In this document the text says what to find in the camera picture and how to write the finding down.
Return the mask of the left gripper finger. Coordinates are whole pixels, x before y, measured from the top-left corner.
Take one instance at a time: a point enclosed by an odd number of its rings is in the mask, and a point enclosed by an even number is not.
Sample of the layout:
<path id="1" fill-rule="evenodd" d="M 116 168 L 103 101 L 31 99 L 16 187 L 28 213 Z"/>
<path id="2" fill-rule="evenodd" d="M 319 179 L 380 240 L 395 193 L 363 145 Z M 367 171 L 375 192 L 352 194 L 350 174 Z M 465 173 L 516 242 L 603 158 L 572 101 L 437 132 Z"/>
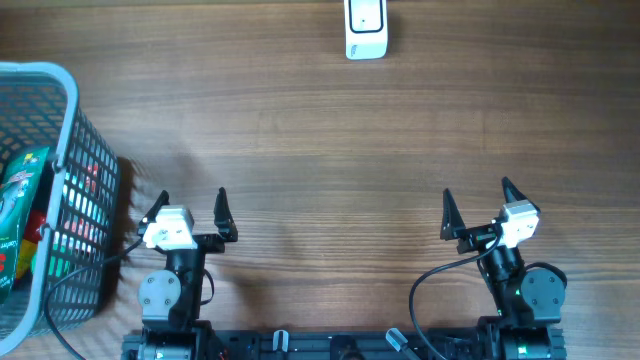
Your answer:
<path id="1" fill-rule="evenodd" d="M 147 213 L 143 216 L 143 218 L 138 223 L 137 235 L 143 236 L 146 233 L 149 225 L 156 221 L 156 216 L 158 215 L 160 209 L 169 204 L 169 193 L 166 190 L 162 190 L 154 204 L 147 211 Z"/>
<path id="2" fill-rule="evenodd" d="M 227 192 L 220 187 L 214 206 L 214 225 L 225 242 L 237 242 L 238 230 L 229 208 Z"/>

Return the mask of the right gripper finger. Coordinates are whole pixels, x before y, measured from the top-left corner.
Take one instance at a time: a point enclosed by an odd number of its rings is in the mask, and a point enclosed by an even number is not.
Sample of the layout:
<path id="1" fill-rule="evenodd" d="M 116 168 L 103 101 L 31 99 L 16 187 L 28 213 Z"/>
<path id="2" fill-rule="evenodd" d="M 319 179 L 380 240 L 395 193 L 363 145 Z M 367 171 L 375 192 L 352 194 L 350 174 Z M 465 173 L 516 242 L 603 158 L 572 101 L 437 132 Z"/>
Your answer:
<path id="1" fill-rule="evenodd" d="M 442 240 L 454 240 L 464 236 L 467 228 L 456 205 L 451 191 L 446 188 L 443 191 L 443 213 L 441 221 L 440 238 Z"/>
<path id="2" fill-rule="evenodd" d="M 505 204 L 502 206 L 504 213 L 539 213 L 540 208 L 525 196 L 508 177 L 501 179 Z"/>

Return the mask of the red yellow sauce bottle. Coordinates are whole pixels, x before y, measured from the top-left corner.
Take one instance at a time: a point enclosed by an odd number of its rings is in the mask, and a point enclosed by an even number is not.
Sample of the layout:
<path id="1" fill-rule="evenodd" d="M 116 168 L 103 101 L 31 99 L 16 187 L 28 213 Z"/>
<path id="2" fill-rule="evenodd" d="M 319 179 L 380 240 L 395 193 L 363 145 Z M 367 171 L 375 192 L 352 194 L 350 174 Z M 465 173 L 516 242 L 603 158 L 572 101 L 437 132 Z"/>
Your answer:
<path id="1" fill-rule="evenodd" d="M 16 268 L 17 280 L 23 279 L 27 271 L 31 268 L 31 262 L 37 252 L 38 243 L 42 240 L 40 228 L 45 222 L 45 213 L 37 209 L 30 212 L 18 256 Z"/>

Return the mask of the green 3M gloves packet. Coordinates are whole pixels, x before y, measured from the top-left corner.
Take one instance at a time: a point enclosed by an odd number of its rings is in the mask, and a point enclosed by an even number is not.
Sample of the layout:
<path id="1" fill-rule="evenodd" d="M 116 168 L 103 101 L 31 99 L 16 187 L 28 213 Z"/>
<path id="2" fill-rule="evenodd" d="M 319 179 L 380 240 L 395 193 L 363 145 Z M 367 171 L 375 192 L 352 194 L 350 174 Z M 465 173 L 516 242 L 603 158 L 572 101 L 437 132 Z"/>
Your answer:
<path id="1" fill-rule="evenodd" d="M 17 279 L 24 232 L 50 148 L 32 147 L 14 156 L 1 181 L 1 304 Z"/>

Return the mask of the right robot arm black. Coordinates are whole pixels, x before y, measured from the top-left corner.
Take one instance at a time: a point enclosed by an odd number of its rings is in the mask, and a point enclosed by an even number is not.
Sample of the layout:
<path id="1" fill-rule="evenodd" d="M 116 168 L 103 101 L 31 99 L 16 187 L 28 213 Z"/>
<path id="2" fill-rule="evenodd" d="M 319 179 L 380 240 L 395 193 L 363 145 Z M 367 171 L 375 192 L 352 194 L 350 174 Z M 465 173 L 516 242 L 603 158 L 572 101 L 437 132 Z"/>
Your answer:
<path id="1" fill-rule="evenodd" d="M 497 314 L 470 328 L 432 329 L 427 337 L 447 359 L 539 359 L 567 357 L 561 321 L 568 279 L 544 262 L 527 264 L 518 245 L 530 239 L 540 209 L 508 179 L 505 204 L 487 225 L 467 227 L 450 190 L 443 191 L 441 238 L 456 240 L 460 254 L 476 252 L 479 272 Z"/>

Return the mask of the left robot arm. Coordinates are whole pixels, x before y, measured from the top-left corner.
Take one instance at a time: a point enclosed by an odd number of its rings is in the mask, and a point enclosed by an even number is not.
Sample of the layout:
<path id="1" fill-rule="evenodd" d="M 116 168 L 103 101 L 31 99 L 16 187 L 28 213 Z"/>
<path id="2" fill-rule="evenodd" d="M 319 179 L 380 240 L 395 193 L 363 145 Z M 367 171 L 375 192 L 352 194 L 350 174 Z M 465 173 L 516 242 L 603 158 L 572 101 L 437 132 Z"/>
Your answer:
<path id="1" fill-rule="evenodd" d="M 147 275 L 138 290 L 143 329 L 122 344 L 123 359 L 226 359 L 225 346 L 211 322 L 200 318 L 208 254 L 222 254 L 238 240 L 227 192 L 221 187 L 214 205 L 215 233 L 195 234 L 194 219 L 183 205 L 171 205 L 162 191 L 138 225 L 146 247 L 166 257 L 165 267 Z"/>

